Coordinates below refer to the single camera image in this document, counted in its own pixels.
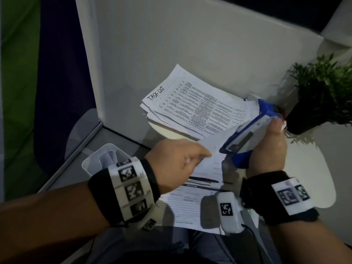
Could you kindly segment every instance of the green fabric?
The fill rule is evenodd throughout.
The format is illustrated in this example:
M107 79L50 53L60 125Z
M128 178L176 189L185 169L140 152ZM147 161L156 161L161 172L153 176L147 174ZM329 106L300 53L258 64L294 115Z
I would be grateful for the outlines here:
M5 199L37 192L48 180L34 158L40 0L1 0L1 79Z

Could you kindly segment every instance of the qr code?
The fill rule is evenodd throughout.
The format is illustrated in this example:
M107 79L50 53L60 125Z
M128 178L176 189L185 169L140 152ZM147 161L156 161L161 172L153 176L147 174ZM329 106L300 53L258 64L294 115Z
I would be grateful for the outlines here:
M149 232L154 225L156 224L156 221L153 219L148 220L148 222L142 227L142 230Z
M295 186L295 188L303 201L306 201L310 198L310 196L307 194L307 191L305 190L305 188L301 184Z
M299 203L298 197L295 195L291 188L277 191L277 194L279 195L281 201L284 203L285 206Z
M120 169L119 175L120 175L121 182L125 182L129 179L137 177L137 174L133 166L128 166L126 168Z
M142 212L143 210L147 209L147 201L143 199L138 203L130 206L132 216L136 216L138 213Z
M233 216L231 203L220 203L222 216Z
M134 182L130 185L125 186L125 192L129 201L144 195L143 187L140 182Z
M128 159L128 160L125 160L125 161L116 163L116 166L117 166L117 167L121 167L121 166L127 165L128 163L131 163L131 162L132 162L132 161L131 161L130 159Z

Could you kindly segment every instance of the person's leg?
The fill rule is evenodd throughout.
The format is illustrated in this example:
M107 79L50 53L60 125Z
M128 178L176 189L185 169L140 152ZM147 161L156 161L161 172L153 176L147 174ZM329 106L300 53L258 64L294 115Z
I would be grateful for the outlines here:
M156 226L150 232L140 230L133 240L126 240L122 228L110 228L95 238L92 252L86 263L111 263L127 252L183 253L185 248L188 248L187 229Z
M220 235L188 230L188 244L191 252L219 264L235 263Z

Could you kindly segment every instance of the potted plant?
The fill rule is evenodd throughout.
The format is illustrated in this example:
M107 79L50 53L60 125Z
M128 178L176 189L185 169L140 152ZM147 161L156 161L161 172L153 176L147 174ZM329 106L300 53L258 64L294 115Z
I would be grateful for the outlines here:
M338 66L333 54L315 64L294 65L298 103L287 116L288 131L301 134L324 122L352 124L352 61Z

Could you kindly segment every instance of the wrist strap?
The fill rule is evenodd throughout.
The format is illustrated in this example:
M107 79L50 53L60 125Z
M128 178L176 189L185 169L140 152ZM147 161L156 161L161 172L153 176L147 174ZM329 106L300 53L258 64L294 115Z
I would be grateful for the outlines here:
M316 221L319 213L296 178L274 171L244 179L240 197L245 207L264 217L267 225L297 220Z
M111 226L141 220L160 197L154 173L146 160L143 163L148 173L133 157L99 171L89 180L88 187Z

